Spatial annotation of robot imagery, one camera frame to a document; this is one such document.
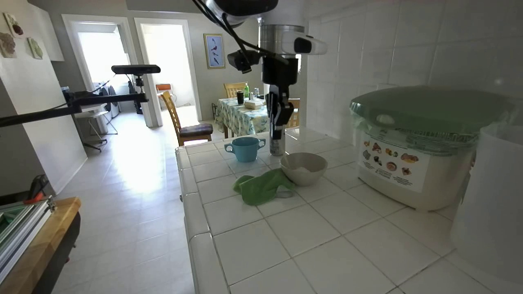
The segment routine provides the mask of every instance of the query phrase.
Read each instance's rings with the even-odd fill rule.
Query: kitchen appliance
[[[370,92],[349,105],[359,178],[421,211],[462,195],[478,129],[509,120],[504,97],[433,87]]]

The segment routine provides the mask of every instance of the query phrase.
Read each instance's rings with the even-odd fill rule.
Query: bowl
[[[317,154],[295,152],[281,157],[281,170],[297,187],[313,185],[325,172],[326,160]]]

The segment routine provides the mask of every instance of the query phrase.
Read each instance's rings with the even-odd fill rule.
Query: lid
[[[411,142],[442,139],[470,144],[480,128],[504,118],[511,103],[506,97],[477,90],[402,87],[361,95],[349,108],[366,129],[398,131]]]

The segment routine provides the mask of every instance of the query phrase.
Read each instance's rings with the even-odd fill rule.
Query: kitchen counter
[[[232,187],[279,167],[267,147],[238,164],[214,141],[176,151],[194,289],[220,293],[523,293],[452,249],[454,209],[415,213],[357,180],[352,146],[287,129],[285,151],[326,159],[312,187],[246,206]]]

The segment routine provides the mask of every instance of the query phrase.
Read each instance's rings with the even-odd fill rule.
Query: blue cup
[[[264,139],[256,138],[238,138],[232,144],[225,144],[223,149],[228,154],[233,154],[238,162],[253,162],[256,160],[258,149],[264,146]]]

